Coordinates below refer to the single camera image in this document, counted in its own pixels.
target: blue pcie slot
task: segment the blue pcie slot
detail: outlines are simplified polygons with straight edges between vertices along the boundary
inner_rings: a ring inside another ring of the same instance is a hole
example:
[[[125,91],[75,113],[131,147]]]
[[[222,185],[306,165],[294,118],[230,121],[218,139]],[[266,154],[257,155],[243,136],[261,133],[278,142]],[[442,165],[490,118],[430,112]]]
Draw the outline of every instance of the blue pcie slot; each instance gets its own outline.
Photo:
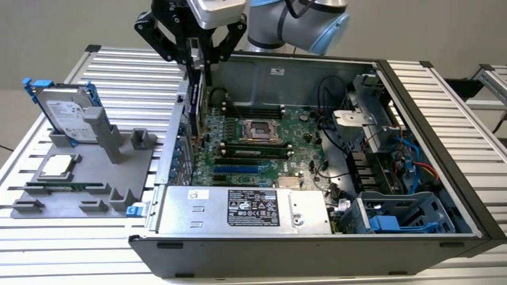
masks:
[[[214,172],[218,173],[259,173],[257,166],[221,166],[215,167]]]

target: white label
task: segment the white label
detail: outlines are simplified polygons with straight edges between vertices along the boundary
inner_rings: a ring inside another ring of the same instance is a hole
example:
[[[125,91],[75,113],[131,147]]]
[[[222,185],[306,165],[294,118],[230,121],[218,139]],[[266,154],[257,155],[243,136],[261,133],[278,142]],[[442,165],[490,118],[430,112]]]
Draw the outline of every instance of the white label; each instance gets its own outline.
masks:
[[[207,199],[210,199],[210,190],[207,190],[207,189],[189,190],[189,199],[190,200],[207,200]]]
[[[285,75],[286,74],[286,69],[285,68],[271,68],[271,75]]]
[[[54,100],[49,100],[46,104],[66,135],[77,141],[97,141],[93,127],[83,120],[85,110],[81,105],[70,101]]]
[[[237,154],[255,154],[255,155],[262,155],[263,153],[261,151],[254,151],[254,150],[237,150]]]

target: hard drive label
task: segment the hard drive label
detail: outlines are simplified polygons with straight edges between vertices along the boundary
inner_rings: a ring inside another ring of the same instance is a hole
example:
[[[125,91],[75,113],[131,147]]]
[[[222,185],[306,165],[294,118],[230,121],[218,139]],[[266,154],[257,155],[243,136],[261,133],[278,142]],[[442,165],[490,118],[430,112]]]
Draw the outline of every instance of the hard drive label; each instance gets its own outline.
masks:
[[[46,104],[66,135],[77,141],[97,139],[91,125],[83,120],[85,110],[81,105],[71,101],[55,100],[49,100]]]

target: sticker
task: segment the sticker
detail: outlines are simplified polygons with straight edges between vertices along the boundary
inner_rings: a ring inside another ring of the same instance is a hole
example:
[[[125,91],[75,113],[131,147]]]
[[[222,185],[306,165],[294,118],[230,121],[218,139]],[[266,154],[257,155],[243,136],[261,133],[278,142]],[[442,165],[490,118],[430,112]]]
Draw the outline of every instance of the sticker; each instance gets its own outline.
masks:
[[[227,223],[234,227],[279,227],[277,191],[230,190]]]
[[[70,101],[54,100],[49,100],[46,104],[66,135],[78,141],[97,141],[93,127],[83,120],[85,110],[81,105]]]
[[[286,74],[286,69],[285,68],[273,68],[271,69],[271,75],[285,75]]]
[[[254,151],[254,150],[237,150],[237,154],[255,154],[255,155],[262,155],[263,153],[261,151]]]
[[[207,190],[207,189],[189,190],[189,199],[190,200],[207,200],[207,199],[210,199],[210,190]]]

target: blue tab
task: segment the blue tab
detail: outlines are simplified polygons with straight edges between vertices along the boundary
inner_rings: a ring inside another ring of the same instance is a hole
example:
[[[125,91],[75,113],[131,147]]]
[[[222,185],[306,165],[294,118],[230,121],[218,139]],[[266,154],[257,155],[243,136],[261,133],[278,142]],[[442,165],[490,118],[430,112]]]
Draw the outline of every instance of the blue tab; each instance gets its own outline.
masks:
[[[126,211],[127,218],[143,217],[143,208],[137,206],[129,206]]]
[[[33,84],[34,87],[49,88],[54,85],[53,80],[37,80]]]
[[[401,230],[396,216],[376,216],[370,219],[370,225],[376,232],[398,232]]]

